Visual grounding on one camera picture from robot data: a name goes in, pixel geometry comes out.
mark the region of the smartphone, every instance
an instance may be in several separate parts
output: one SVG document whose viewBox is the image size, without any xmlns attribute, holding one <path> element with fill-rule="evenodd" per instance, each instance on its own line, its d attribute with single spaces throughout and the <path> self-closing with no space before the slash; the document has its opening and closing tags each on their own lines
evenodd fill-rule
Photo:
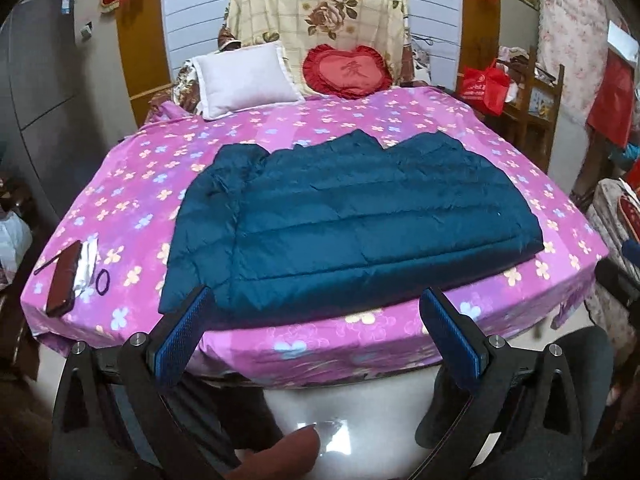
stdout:
<svg viewBox="0 0 640 480">
<path fill-rule="evenodd" d="M 74 279 L 78 270 L 81 249 L 82 242 L 76 240 L 58 255 L 45 308 L 45 314 L 49 317 L 64 316 L 74 307 L 76 300 L 73 290 Z"/>
</svg>

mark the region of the wooden chair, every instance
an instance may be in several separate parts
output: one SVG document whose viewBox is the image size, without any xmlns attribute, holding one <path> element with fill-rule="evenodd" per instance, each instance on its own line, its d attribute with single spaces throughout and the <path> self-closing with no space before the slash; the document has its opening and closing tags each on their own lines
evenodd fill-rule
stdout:
<svg viewBox="0 0 640 480">
<path fill-rule="evenodd" d="M 524 85 L 524 88 L 520 88 L 515 101 L 504 104 L 502 116 L 508 118 L 510 122 L 507 128 L 507 140 L 546 173 L 549 168 L 551 148 L 558 122 L 562 84 L 564 83 L 564 65 L 560 65 L 557 81 L 554 81 L 553 76 L 547 74 L 552 81 L 547 83 L 536 78 L 535 47 L 530 47 L 529 60 L 526 64 L 517 60 L 510 62 L 498 60 L 498 62 L 509 67 L 511 77 L 520 77 L 520 81 L 517 82 Z M 552 99 L 552 104 L 544 117 L 529 111 L 534 88 L 539 89 Z"/>
</svg>

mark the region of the white plastic bag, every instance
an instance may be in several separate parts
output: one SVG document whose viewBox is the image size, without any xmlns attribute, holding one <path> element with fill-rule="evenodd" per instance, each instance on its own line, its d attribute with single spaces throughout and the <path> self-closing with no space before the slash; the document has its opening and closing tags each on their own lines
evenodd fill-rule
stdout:
<svg viewBox="0 0 640 480">
<path fill-rule="evenodd" d="M 31 231 L 13 211 L 0 218 L 0 290 L 14 280 L 18 266 L 31 245 Z"/>
</svg>

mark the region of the red fringe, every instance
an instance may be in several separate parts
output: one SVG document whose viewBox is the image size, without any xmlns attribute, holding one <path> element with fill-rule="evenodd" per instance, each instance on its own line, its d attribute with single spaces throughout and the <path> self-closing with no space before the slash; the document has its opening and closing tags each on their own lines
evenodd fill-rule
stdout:
<svg viewBox="0 0 640 480">
<path fill-rule="evenodd" d="M 361 99 L 364 97 L 363 94 L 355 94 L 354 92 L 349 92 L 348 90 L 337 90 L 329 85 L 329 83 L 327 83 L 324 78 L 322 78 L 319 72 L 320 61 L 322 60 L 322 58 L 326 57 L 329 53 L 332 52 L 359 52 L 363 54 L 369 54 L 369 56 L 376 63 L 376 66 L 380 69 L 380 73 L 383 74 L 380 84 L 375 90 L 371 92 L 371 94 L 379 92 L 380 90 L 387 90 L 391 87 L 393 78 L 391 77 L 391 74 L 386 67 L 385 60 L 382 59 L 382 56 L 380 56 L 378 51 L 374 48 L 371 48 L 370 46 L 359 45 L 350 51 L 340 51 L 330 45 L 322 44 L 312 48 L 306 54 L 305 60 L 302 63 L 302 74 L 305 77 L 306 84 L 316 92 L 320 92 L 321 94 L 335 95 L 338 97 L 343 97 L 345 99 Z"/>
</svg>

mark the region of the red heart-shaped pillow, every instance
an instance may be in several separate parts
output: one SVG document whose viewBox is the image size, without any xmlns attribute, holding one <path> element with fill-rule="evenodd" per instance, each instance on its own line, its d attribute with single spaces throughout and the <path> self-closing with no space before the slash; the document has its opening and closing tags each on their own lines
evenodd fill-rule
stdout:
<svg viewBox="0 0 640 480">
<path fill-rule="evenodd" d="M 385 61 L 375 49 L 358 46 L 336 50 L 322 44 L 312 48 L 302 65 L 306 83 L 316 92 L 359 99 L 391 86 Z"/>
</svg>

